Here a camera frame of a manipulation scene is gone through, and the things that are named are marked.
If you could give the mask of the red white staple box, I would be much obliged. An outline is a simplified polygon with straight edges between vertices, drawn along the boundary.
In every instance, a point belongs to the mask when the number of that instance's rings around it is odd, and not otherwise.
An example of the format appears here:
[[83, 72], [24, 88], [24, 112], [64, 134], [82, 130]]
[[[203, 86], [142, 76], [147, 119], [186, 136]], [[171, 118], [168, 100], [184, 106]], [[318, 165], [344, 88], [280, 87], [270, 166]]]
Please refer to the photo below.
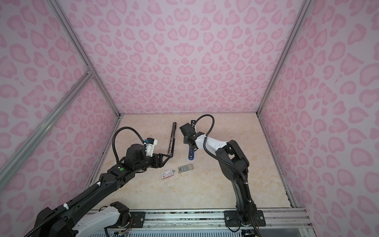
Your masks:
[[169, 177], [174, 176], [174, 173], [175, 173], [175, 170], [169, 169], [169, 170], [164, 171], [164, 172], [161, 173], [161, 178], [162, 179], [167, 179]]

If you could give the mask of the silver staple strips tray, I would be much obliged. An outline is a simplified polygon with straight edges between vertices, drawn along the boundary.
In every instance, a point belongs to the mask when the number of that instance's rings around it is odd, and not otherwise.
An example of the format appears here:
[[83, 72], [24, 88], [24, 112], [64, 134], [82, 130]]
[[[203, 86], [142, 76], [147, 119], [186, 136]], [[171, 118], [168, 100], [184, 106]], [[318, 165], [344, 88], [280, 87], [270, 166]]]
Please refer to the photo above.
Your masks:
[[187, 165], [183, 165], [183, 166], [178, 167], [179, 173], [183, 173], [183, 172], [187, 172], [187, 171], [191, 171], [191, 170], [194, 170], [193, 164], [187, 164]]

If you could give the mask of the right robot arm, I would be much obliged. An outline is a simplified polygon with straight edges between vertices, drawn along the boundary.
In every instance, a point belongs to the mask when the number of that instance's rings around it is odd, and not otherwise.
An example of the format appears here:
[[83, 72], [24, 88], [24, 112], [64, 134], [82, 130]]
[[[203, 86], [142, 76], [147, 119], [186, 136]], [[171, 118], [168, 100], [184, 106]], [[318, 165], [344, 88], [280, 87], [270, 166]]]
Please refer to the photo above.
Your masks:
[[236, 141], [229, 142], [208, 137], [203, 132], [196, 132], [189, 124], [180, 127], [184, 143], [195, 150], [201, 149], [216, 159], [223, 175], [232, 183], [237, 215], [242, 225], [249, 226], [257, 207], [251, 197], [248, 184], [249, 161]]

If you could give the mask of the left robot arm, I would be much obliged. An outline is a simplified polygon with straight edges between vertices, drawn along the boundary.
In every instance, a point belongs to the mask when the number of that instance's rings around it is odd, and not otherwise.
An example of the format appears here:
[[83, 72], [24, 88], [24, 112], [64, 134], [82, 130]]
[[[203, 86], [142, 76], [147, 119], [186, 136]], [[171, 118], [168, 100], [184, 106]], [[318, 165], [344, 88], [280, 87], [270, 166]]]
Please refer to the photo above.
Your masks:
[[108, 195], [122, 188], [133, 179], [138, 172], [148, 168], [164, 167], [173, 157], [174, 146], [169, 148], [168, 154], [152, 154], [146, 152], [146, 146], [133, 144], [116, 165], [99, 176], [99, 180], [81, 194], [58, 206], [42, 210], [35, 225], [25, 236], [27, 237], [78, 237], [79, 232], [75, 225], [100, 201]]

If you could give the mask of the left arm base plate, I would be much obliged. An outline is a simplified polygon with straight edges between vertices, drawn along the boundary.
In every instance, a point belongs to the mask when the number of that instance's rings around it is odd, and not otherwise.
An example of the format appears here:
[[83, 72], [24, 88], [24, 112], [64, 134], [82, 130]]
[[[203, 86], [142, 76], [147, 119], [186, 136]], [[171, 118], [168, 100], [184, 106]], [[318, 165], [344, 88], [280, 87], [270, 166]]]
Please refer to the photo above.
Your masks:
[[146, 212], [132, 211], [122, 213], [119, 217], [117, 226], [119, 228], [143, 228]]

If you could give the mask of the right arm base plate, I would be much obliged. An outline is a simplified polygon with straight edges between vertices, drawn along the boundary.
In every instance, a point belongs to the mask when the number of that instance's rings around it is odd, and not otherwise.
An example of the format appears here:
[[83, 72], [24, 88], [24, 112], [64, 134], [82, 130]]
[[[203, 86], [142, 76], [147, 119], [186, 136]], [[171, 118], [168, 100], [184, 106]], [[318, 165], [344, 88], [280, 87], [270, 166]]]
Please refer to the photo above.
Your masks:
[[[226, 210], [223, 212], [226, 227], [252, 227], [251, 216], [244, 216], [237, 210]], [[262, 210], [257, 210], [253, 217], [256, 227], [265, 227], [266, 221]]]

